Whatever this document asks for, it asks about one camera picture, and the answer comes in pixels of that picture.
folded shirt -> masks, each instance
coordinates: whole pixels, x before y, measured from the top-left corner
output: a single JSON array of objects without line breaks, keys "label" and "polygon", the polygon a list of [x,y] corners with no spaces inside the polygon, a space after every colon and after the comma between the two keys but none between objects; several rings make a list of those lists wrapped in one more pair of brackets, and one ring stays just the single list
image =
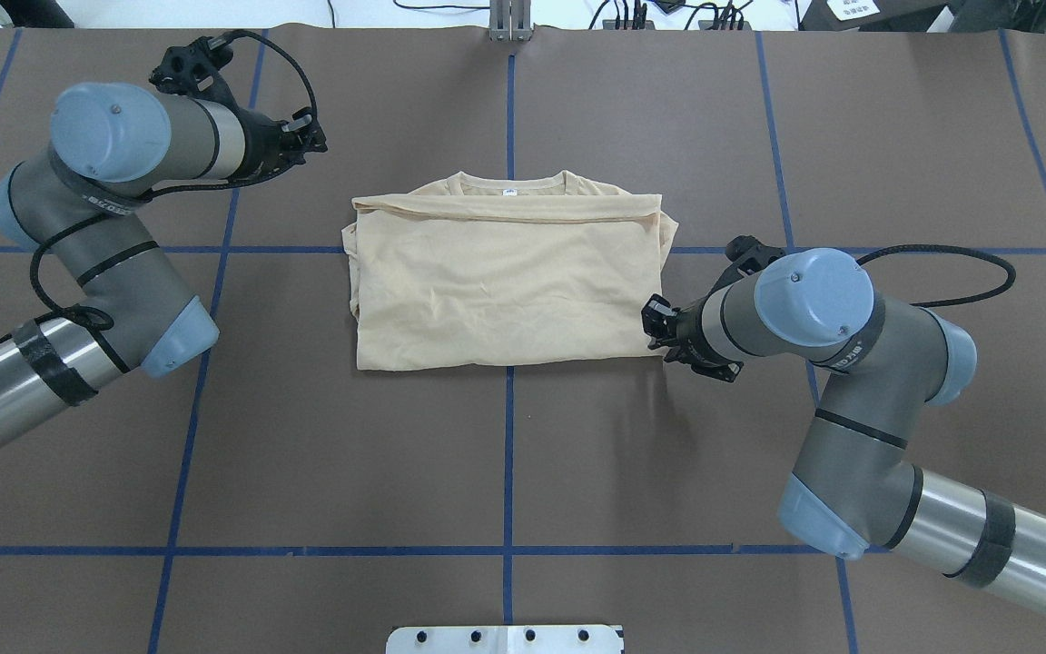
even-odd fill
[{"label": "folded shirt", "polygon": [[655,356],[640,323],[677,223],[660,196],[567,171],[456,174],[355,198],[341,232],[358,368],[520,365]]}]

robotic arm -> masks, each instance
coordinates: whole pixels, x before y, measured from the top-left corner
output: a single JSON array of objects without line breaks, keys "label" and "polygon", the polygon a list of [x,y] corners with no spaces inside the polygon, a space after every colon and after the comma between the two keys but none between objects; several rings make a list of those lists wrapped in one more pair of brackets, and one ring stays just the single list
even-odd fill
[{"label": "robotic arm", "polygon": [[[220,74],[237,38],[281,53],[311,106],[273,120],[237,105]],[[162,94],[114,83],[67,88],[51,115],[51,143],[0,182],[0,231],[33,252],[31,284],[51,309],[0,342],[0,447],[130,369],[165,376],[217,342],[217,324],[137,208],[170,191],[269,181],[327,150],[304,73],[254,32],[169,48],[149,80]],[[201,178],[228,182],[153,190]],[[77,306],[60,307],[43,291],[38,264],[47,251],[82,287]]]},{"label": "robotic arm", "polygon": [[876,293],[847,253],[784,256],[750,236],[706,297],[643,310],[649,347],[731,382],[750,357],[796,354],[831,373],[786,486],[779,518],[825,554],[888,547],[972,587],[1046,613],[1046,517],[904,460],[923,405],[950,403],[975,374],[971,336]]}]

cream fabric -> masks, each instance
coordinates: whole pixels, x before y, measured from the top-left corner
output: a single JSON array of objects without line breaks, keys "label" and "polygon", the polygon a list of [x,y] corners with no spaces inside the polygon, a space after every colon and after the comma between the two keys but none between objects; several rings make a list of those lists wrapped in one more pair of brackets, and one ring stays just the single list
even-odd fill
[{"label": "cream fabric", "polygon": [[660,196],[567,171],[533,181],[459,173],[354,206],[341,239],[358,368],[656,355],[639,315],[660,293],[677,231]]}]

blue joint cover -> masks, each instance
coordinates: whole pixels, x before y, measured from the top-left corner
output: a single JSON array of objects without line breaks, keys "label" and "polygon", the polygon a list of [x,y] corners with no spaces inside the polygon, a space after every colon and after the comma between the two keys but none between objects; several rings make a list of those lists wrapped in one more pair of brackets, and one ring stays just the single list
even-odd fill
[{"label": "blue joint cover", "polygon": [[923,311],[939,323],[942,338],[947,340],[947,375],[942,376],[938,392],[926,401],[931,406],[941,406],[959,397],[959,392],[974,380],[975,368],[979,365],[979,351],[975,347],[975,339],[962,326],[942,320],[934,311]]},{"label": "blue joint cover", "polygon": [[874,311],[874,286],[855,257],[815,248],[780,257],[753,290],[760,322],[798,347],[826,347],[866,326]]},{"label": "blue joint cover", "polygon": [[217,344],[217,323],[200,298],[191,298],[140,364],[149,377],[163,377]]},{"label": "blue joint cover", "polygon": [[26,234],[21,224],[18,224],[18,217],[14,212],[14,207],[10,206],[10,179],[14,177],[14,171],[18,170],[18,165],[14,166],[14,170],[0,182],[0,231],[4,236],[16,242],[18,247],[27,252],[33,252],[38,249],[38,244],[29,234]]},{"label": "blue joint cover", "polygon": [[55,99],[51,144],[84,177],[132,182],[163,161],[170,142],[166,109],[134,84],[85,82]]},{"label": "blue joint cover", "polygon": [[825,505],[814,492],[790,473],[786,492],[781,495],[781,508],[777,509],[781,525],[806,545],[825,551],[839,559],[863,558],[870,545],[858,532],[850,528],[845,520]]}]

white floor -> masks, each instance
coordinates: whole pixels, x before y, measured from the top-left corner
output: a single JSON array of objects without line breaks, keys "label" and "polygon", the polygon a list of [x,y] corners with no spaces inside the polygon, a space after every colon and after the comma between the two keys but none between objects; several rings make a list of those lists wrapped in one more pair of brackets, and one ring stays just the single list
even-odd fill
[{"label": "white floor", "polygon": [[[403,0],[406,4],[482,4],[485,0]],[[793,30],[795,0],[753,0],[745,17],[754,29]],[[804,12],[809,0],[796,0]],[[67,16],[85,28],[140,28],[141,26],[274,26],[301,22],[328,26],[325,0],[59,0]],[[438,9],[414,12],[390,0],[334,0],[338,26],[448,26],[486,24],[481,10]],[[565,29],[584,29],[598,7],[597,0],[532,0],[532,20]],[[655,4],[649,18],[658,29],[681,29],[691,9],[666,17]],[[698,18],[709,18],[703,10]],[[614,17],[611,8],[601,18]],[[693,21],[692,29],[697,29]]]}]

